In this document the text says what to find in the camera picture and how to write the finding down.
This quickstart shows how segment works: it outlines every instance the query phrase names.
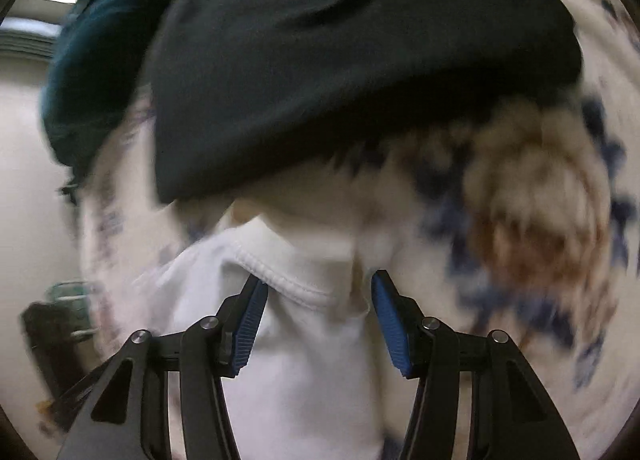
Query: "white wall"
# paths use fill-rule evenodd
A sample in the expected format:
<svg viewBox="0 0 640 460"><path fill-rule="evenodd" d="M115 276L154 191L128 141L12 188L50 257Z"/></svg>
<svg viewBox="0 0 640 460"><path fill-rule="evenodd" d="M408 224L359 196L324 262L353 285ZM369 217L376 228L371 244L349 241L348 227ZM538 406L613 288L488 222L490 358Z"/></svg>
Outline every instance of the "white wall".
<svg viewBox="0 0 640 460"><path fill-rule="evenodd" d="M57 195L65 169L53 163L38 119L46 64L0 57L0 404L40 460L58 444L37 429L47 399L18 317L46 288L78 279L78 253Z"/></svg>

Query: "clothing pile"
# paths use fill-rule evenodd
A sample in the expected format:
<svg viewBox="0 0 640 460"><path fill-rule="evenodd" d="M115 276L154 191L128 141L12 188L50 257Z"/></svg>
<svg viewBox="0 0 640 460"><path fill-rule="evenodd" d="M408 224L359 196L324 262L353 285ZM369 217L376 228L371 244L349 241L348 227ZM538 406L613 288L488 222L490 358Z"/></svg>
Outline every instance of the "clothing pile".
<svg viewBox="0 0 640 460"><path fill-rule="evenodd" d="M253 273L274 294L225 383L240 454L395 458L415 384L370 316L366 285L386 268L454 329L507 330L582 458L599 458L640 398L625 337L640 179L623 166L625 147L640 157L640 56L618 0L616 22L596 13L604 1L164 0L161 21L137 17L140 74L113 95L129 106L96 94L56 120L66 162L83 162L102 352L139 328L183 331ZM71 59L47 97L73 104Z"/></svg>

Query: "blue and white patterned fabric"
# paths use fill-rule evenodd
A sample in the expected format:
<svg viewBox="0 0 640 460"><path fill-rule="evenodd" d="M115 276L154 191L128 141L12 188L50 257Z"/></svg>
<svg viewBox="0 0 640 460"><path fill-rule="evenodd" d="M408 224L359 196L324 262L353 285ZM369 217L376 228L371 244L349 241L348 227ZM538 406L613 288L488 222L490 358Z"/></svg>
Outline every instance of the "blue and white patterned fabric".
<svg viewBox="0 0 640 460"><path fill-rule="evenodd" d="M505 328L554 399L581 458L599 459L640 398L640 38L620 0L563 1L576 19L584 75L559 108L579 122L604 173L606 223L596 246L606 266L597 287L581 294L500 280L497 262L471 244L479 218L471 206L481 202L465 176L486 126L369 141L226 195L162 206L153 182L152 90L143 87L81 191L82 269L93 285L103 353L127 337L121 329L131 321L119 317L136 278L206 237L234 199L249 197L354 234L365 271L387 268L401 293L456 330ZM382 418L398 441L415 383L399 377L382 349L380 377ZM465 384L455 459L466 458L467 395Z"/></svg>

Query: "laundry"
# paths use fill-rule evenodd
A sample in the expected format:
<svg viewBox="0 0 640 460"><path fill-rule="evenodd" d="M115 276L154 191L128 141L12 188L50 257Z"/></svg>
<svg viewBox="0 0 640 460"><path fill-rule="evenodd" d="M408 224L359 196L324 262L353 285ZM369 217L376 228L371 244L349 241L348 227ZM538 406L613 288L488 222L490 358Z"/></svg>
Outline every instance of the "laundry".
<svg viewBox="0 0 640 460"><path fill-rule="evenodd" d="M560 0L177 0L150 62L161 202L574 84Z"/></svg>

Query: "teal towel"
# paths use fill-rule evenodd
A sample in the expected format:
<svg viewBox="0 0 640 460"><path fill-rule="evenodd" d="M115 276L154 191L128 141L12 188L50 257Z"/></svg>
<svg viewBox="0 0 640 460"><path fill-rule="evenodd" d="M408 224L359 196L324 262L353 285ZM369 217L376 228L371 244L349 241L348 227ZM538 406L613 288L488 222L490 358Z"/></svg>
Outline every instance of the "teal towel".
<svg viewBox="0 0 640 460"><path fill-rule="evenodd" d="M171 0L78 0L64 25L42 98L56 159L82 183L122 121L147 47Z"/></svg>

